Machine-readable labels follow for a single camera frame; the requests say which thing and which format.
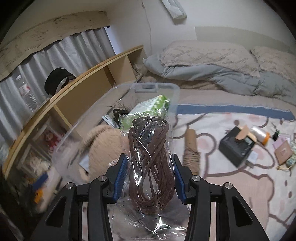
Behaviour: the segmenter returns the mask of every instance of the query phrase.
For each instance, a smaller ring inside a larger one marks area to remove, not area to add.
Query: black box
[[[235,137],[241,130],[236,126],[225,137],[222,138],[219,144],[219,150],[229,161],[236,167],[239,167],[243,161],[251,153],[255,142],[248,136],[240,143],[235,141]]]

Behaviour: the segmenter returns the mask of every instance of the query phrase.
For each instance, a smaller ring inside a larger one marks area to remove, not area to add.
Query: wooden block
[[[249,132],[248,137],[250,137],[253,142],[257,142],[257,137],[253,133]]]
[[[237,134],[237,136],[235,137],[235,140],[237,142],[241,142],[242,140],[244,140],[247,137],[249,132],[250,132],[250,129],[248,128],[247,125],[245,125],[242,128],[242,130]]]

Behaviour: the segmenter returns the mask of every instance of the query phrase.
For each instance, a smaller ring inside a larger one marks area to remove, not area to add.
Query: metal screw
[[[200,176],[193,176],[192,180],[195,182],[198,182],[198,181],[200,181]]]
[[[107,180],[107,177],[106,177],[106,176],[99,176],[99,177],[98,177],[98,180],[99,180],[100,182],[104,182],[104,181]]]
[[[72,187],[74,187],[74,183],[67,183],[66,184],[67,189],[71,189]]]
[[[228,189],[231,189],[233,187],[233,185],[231,183],[225,183],[225,187]]]

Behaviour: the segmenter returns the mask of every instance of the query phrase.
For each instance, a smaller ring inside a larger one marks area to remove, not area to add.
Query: spool of thread
[[[266,143],[268,142],[268,139],[270,137],[270,133],[267,131],[262,130],[260,127],[258,126],[253,126],[250,130],[250,132],[256,136],[257,140],[262,144],[262,145],[266,145]]]

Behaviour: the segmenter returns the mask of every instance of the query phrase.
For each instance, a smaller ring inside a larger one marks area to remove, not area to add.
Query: gray comforter
[[[161,65],[160,55],[143,59],[145,67],[152,73],[173,80],[206,80],[219,85],[225,91],[241,95],[261,95],[296,105],[296,84],[272,72],[260,72],[260,78],[235,72],[214,64],[196,66]]]

